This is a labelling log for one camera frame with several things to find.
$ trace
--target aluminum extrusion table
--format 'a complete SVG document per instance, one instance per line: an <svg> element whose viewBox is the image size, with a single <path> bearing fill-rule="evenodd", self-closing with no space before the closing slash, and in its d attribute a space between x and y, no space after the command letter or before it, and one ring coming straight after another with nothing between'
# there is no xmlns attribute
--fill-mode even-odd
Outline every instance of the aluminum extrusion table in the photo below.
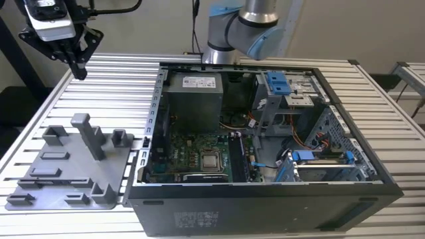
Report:
<svg viewBox="0 0 425 239"><path fill-rule="evenodd" d="M6 197L45 145L42 134L51 124L77 131L75 113L90 113L93 125L106 133L125 128L135 135L134 151L142 146L159 62L199 62L199 56L97 54L87 64L89 77L61 80L15 144L0 160L0 236L146 238L131 208L110 211L7 211ZM232 238L425 238L425 132L410 118L360 65L344 60L271 58L243 64L320 68L344 107L392 173L406 196L346 234L244 235ZM122 192L126 190L130 167Z"/></svg>
<svg viewBox="0 0 425 239"><path fill-rule="evenodd" d="M418 93L425 97L425 63L399 62L392 74L399 75Z"/></svg>

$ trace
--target circuit board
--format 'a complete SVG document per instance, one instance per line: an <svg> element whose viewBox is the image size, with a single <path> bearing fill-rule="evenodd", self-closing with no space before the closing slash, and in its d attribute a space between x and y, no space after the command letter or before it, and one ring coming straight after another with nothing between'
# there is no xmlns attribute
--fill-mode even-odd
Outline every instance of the circuit board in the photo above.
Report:
<svg viewBox="0 0 425 239"><path fill-rule="evenodd" d="M167 162L154 162L153 183L184 183L184 175L220 174L234 182L227 135L174 134ZM243 138L247 160L255 155L252 138Z"/></svg>

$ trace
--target silver robot arm segment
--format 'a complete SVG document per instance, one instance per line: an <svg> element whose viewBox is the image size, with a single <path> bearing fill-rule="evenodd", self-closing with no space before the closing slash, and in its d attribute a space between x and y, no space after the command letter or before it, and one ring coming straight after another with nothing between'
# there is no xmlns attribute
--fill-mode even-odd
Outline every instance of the silver robot arm segment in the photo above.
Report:
<svg viewBox="0 0 425 239"><path fill-rule="evenodd" d="M211 7L208 45L203 62L236 64L236 50L264 60L276 50L284 29L278 26L276 0L247 0Z"/></svg>

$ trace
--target motherboard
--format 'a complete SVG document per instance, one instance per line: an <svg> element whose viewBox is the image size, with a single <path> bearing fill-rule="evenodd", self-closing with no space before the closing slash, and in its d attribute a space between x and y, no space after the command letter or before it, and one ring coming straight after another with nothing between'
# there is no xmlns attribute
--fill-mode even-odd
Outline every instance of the motherboard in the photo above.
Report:
<svg viewBox="0 0 425 239"><path fill-rule="evenodd" d="M234 146L234 137L228 135L196 134L171 136L169 159L154 162L153 183L203 182L208 178L215 182L259 181L258 169L252 167L255 150L251 135L242 135Z"/></svg>

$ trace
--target open computer tower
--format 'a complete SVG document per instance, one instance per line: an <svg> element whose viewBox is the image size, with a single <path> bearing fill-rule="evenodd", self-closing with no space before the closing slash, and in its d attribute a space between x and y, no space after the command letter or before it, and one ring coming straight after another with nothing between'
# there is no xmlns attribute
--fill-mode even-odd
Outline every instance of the open computer tower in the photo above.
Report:
<svg viewBox="0 0 425 239"><path fill-rule="evenodd" d="M161 64L125 195L150 236L347 231L402 196L319 69Z"/></svg>

